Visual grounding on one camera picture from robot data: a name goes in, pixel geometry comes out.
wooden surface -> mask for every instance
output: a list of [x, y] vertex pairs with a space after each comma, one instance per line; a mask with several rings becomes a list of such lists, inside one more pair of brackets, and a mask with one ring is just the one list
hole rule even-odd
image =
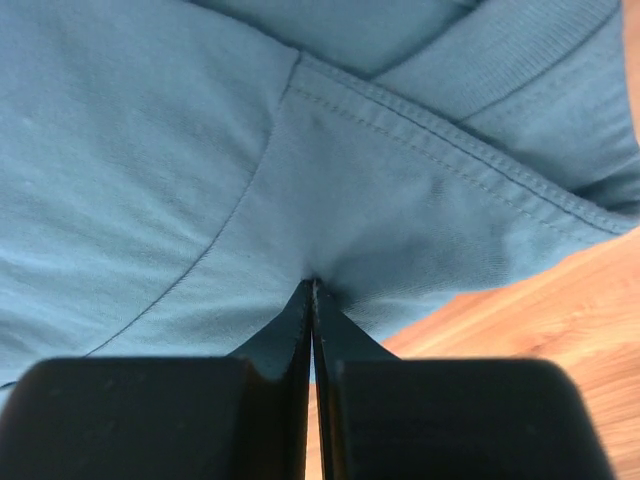
[[[640, 0], [625, 6], [628, 83], [640, 132]], [[640, 230], [512, 287], [462, 295], [385, 345], [405, 358], [532, 356], [559, 363], [580, 386], [619, 478], [640, 480]], [[322, 478], [317, 418], [312, 400], [309, 480]]]

teal shirt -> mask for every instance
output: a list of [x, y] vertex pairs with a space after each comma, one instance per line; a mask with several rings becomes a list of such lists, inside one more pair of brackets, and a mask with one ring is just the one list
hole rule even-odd
[[310, 277], [383, 339], [637, 225], [619, 2], [263, 3], [0, 4], [0, 386]]

blue fabric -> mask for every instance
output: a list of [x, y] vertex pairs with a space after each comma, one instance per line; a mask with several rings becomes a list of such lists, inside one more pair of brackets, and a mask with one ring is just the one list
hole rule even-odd
[[258, 3], [2, 2], [0, 385], [227, 353], [312, 276], [383, 339], [637, 224], [618, 2]]

